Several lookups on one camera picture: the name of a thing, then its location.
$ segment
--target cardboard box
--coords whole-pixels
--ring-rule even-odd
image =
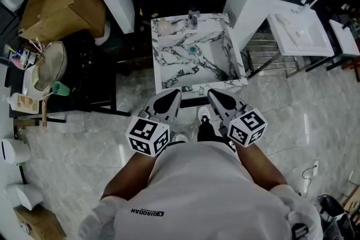
[[[352,211],[360,202],[360,185],[357,185],[349,197],[345,200],[343,206],[345,211]]]
[[[28,230],[35,240],[63,240],[66,237],[55,214],[40,205],[31,211],[22,206],[14,211],[22,229]]]
[[[94,38],[104,35],[106,7],[102,0],[29,0],[19,36],[43,44],[82,29]]]

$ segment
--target metal rack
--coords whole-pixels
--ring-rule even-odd
[[[261,71],[286,71],[292,72],[299,69],[294,56],[281,56],[276,41],[271,33],[255,33],[245,47],[249,57],[249,65],[253,77]]]

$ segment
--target marble sink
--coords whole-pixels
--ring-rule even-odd
[[[228,16],[202,14],[196,30],[188,28],[187,17],[166,17],[172,31],[168,36],[158,33],[160,19],[151,20],[156,93],[179,88],[187,99],[206,96],[210,88],[239,90],[247,85]]]

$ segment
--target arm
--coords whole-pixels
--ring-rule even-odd
[[[250,173],[255,184],[268,191],[275,186],[287,184],[285,177],[256,144],[246,148],[237,143],[235,146],[241,163]]]
[[[133,198],[146,188],[155,161],[156,157],[136,152],[105,187],[101,199],[106,196],[117,196],[125,200]]]

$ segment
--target white ceramic basin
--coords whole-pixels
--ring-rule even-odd
[[[353,34],[350,28],[343,29],[343,25],[334,20],[330,20],[330,25],[334,30],[337,40],[339,41],[341,50],[344,54],[359,56],[359,49],[356,45]]]
[[[289,22],[287,26],[279,20],[278,15]],[[314,10],[303,11],[303,6],[279,0],[267,19],[282,55],[334,55],[325,29]]]
[[[248,81],[226,14],[202,14],[196,30],[187,15],[167,17],[172,33],[158,34],[151,21],[156,92],[179,88],[182,98],[205,96],[210,88],[236,88]],[[195,53],[189,52],[194,47]]]

